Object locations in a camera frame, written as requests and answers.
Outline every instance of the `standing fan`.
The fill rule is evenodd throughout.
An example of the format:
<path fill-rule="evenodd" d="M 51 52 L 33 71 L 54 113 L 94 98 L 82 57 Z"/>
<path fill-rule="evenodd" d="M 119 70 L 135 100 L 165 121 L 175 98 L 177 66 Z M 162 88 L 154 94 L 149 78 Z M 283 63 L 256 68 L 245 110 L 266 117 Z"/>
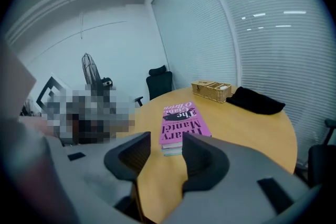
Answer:
<path fill-rule="evenodd" d="M 82 57 L 82 66 L 86 83 L 91 85 L 102 86 L 102 81 L 100 79 L 97 66 L 94 63 L 91 55 L 84 54 L 84 56 Z"/>

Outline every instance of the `chair armrest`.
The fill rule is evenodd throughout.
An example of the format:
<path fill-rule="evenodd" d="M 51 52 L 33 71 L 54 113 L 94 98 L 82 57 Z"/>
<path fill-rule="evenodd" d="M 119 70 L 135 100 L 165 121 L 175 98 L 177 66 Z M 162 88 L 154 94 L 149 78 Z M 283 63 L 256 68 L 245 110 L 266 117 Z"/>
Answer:
<path fill-rule="evenodd" d="M 330 128 L 330 129 L 329 129 L 329 133 L 327 134 L 327 137 L 326 137 L 325 140 L 323 141 L 323 144 L 324 144 L 324 145 L 327 145 L 328 142 L 329 142 L 329 140 L 330 140 L 330 138 L 331 138 L 331 136 L 332 136 L 333 131 L 334 131 L 335 128 L 336 128 L 336 121 L 331 120 L 331 119 L 326 119 L 326 120 L 324 121 L 324 123 L 325 123 L 326 127 Z"/>
<path fill-rule="evenodd" d="M 326 124 L 326 127 L 328 127 L 328 128 L 333 128 L 333 129 L 336 128 L 336 121 L 334 121 L 334 120 L 326 119 L 324 121 L 324 123 Z"/>
<path fill-rule="evenodd" d="M 141 103 L 141 99 L 143 98 L 143 96 L 141 97 L 138 97 L 138 98 L 135 98 L 134 101 L 135 102 L 138 102 L 139 106 L 142 106 L 142 103 Z"/>

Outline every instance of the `round wooden table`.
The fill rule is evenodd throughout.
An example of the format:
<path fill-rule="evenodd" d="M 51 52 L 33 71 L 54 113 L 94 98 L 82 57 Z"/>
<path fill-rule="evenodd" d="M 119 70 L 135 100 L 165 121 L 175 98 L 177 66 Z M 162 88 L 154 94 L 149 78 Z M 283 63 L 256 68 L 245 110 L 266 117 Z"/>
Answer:
<path fill-rule="evenodd" d="M 284 111 L 260 115 L 197 96 L 191 88 L 175 90 L 143 105 L 129 132 L 151 132 L 151 155 L 138 177 L 140 201 L 146 217 L 159 223 L 182 200 L 182 185 L 187 180 L 184 159 L 182 155 L 164 157 L 159 136 L 163 108 L 188 101 L 196 104 L 212 137 L 254 148 L 293 173 L 297 141 Z"/>

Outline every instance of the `book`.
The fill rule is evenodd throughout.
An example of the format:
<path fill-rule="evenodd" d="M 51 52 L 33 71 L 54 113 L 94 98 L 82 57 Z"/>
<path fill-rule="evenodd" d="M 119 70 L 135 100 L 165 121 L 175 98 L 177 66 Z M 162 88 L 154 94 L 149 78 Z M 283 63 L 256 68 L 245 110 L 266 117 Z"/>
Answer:
<path fill-rule="evenodd" d="M 174 155 L 181 155 L 182 154 L 182 147 L 174 148 L 172 150 L 163 150 L 163 156 L 174 156 Z"/>
<path fill-rule="evenodd" d="M 182 153 L 184 133 L 211 136 L 194 102 L 165 106 L 159 141 L 164 156 Z"/>

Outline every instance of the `wicker basket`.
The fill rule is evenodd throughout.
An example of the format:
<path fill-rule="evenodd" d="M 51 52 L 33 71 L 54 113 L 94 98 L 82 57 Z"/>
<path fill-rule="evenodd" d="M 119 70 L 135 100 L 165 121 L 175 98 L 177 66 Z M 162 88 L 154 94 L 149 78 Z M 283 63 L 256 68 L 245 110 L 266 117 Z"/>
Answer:
<path fill-rule="evenodd" d="M 214 100 L 219 103 L 226 102 L 226 98 L 231 96 L 231 85 L 209 80 L 198 80 L 191 83 L 193 94 Z"/>

